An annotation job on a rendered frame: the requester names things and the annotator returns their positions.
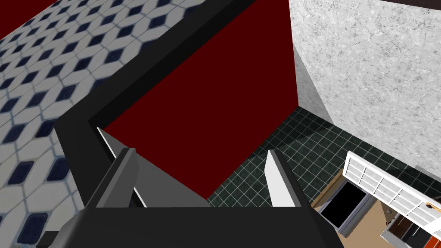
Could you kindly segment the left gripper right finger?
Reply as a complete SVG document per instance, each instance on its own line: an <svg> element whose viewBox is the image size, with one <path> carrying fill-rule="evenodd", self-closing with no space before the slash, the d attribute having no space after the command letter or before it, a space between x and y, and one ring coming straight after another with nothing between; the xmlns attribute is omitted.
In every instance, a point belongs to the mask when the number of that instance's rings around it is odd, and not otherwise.
<svg viewBox="0 0 441 248"><path fill-rule="evenodd" d="M273 207L301 207L302 192L291 168L279 150L268 150L264 175Z"/></svg>

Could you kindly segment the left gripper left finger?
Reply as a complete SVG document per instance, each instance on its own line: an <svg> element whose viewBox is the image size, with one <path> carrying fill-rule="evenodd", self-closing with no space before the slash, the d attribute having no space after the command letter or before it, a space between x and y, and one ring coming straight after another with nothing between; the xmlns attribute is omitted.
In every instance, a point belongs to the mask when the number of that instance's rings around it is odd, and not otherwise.
<svg viewBox="0 0 441 248"><path fill-rule="evenodd" d="M139 165L134 148L123 148L112 163L87 208L127 208L135 188Z"/></svg>

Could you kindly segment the grey door leaf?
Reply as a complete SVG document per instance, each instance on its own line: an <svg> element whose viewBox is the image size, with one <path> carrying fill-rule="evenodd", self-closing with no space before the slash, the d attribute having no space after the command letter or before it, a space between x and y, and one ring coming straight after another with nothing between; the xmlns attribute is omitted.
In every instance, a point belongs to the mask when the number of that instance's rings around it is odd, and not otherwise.
<svg viewBox="0 0 441 248"><path fill-rule="evenodd" d="M128 148L116 138L97 128L101 138L111 151L114 160L123 148ZM181 182L137 154L139 173L133 191L141 201L141 206L148 207L209 207L207 200L187 188Z"/></svg>

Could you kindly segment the white slatted rack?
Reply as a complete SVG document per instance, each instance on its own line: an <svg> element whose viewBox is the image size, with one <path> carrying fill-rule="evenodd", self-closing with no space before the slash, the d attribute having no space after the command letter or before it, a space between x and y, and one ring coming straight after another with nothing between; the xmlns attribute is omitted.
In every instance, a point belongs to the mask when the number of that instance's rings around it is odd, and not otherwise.
<svg viewBox="0 0 441 248"><path fill-rule="evenodd" d="M441 240L441 203L360 156L347 152L343 176Z"/></svg>

